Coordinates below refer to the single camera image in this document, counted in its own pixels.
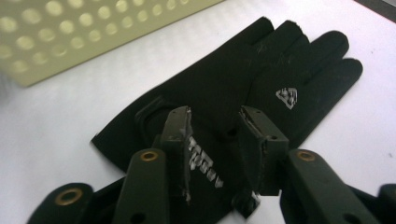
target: brass grommet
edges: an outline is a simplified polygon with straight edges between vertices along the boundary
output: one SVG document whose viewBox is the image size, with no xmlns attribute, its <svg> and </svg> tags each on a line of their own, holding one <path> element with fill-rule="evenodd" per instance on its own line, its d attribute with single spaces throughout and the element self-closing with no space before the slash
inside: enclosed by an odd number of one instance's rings
<svg viewBox="0 0 396 224">
<path fill-rule="evenodd" d="M 154 151 L 148 151 L 140 155 L 142 161 L 155 161 L 158 158 L 158 154 Z"/>
<path fill-rule="evenodd" d="M 314 161 L 315 160 L 315 155 L 309 151 L 299 151 L 299 152 L 297 152 L 297 156 L 298 156 L 298 158 L 300 158 L 303 161 Z"/>
<path fill-rule="evenodd" d="M 75 203 L 82 196 L 82 190 L 78 188 L 66 189 L 62 193 L 58 194 L 55 199 L 55 203 L 58 205 L 69 205 L 71 203 Z"/>
</svg>

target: perforated plastic basket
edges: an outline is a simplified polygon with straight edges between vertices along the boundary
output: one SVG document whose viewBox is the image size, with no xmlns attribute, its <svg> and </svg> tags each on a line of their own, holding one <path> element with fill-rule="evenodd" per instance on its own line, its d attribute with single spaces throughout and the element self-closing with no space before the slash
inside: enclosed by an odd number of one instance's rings
<svg viewBox="0 0 396 224">
<path fill-rule="evenodd" d="M 0 70 L 22 86 L 222 0 L 1 0 Z"/>
</svg>

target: glove logo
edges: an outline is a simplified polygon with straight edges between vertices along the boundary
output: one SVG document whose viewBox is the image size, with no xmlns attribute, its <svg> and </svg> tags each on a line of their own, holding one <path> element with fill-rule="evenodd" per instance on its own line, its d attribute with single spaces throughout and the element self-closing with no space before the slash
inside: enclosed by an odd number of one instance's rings
<svg viewBox="0 0 396 224">
<path fill-rule="evenodd" d="M 297 104 L 297 90 L 295 88 L 283 88 L 276 92 L 276 96 L 285 103 L 288 109 L 292 109 Z"/>
</svg>

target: white background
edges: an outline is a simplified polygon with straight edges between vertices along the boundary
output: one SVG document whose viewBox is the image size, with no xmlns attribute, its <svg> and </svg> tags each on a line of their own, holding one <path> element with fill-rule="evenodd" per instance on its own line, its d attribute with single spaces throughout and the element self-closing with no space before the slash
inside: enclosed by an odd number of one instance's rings
<svg viewBox="0 0 396 224">
<path fill-rule="evenodd" d="M 377 194 L 396 183 L 396 24 L 350 0 L 227 0 L 29 88 L 0 76 L 0 223 L 25 223 L 54 189 L 101 189 L 123 173 L 90 144 L 129 103 L 259 17 L 296 21 L 314 40 L 338 30 L 360 80 L 304 142 L 340 177 Z M 283 223 L 277 198 L 248 223 Z M 229 215 L 221 223 L 244 223 Z"/>
</svg>

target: white table surface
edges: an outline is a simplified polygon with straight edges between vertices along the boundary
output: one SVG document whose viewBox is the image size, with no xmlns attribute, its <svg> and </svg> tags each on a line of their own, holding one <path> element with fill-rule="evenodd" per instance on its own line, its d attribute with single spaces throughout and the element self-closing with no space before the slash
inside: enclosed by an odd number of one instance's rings
<svg viewBox="0 0 396 224">
<path fill-rule="evenodd" d="M 303 143 L 351 186 L 396 183 L 396 24 L 351 0 L 227 0 L 29 88 L 0 76 L 0 223 L 25 223 L 54 189 L 123 176 L 90 144 L 129 103 L 259 17 L 296 21 L 310 40 L 338 30 L 360 80 Z M 278 198 L 247 222 L 283 223 Z M 221 223 L 244 223 L 230 214 Z"/>
</svg>

